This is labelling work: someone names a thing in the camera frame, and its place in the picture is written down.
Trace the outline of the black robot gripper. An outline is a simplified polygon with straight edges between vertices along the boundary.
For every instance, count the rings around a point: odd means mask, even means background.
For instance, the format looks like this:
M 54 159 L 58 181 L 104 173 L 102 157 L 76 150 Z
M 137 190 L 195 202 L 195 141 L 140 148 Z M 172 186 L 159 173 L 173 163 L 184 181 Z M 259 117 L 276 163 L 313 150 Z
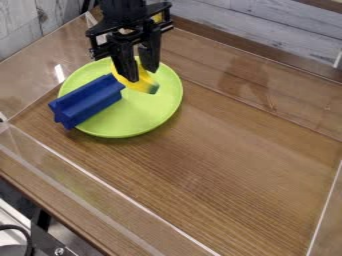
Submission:
M 98 0 L 102 19 L 85 36 L 92 58 L 112 58 L 117 73 L 129 81 L 138 80 L 133 47 L 142 68 L 155 73 L 160 62 L 161 34 L 172 29 L 169 1 L 148 4 L 145 0 Z

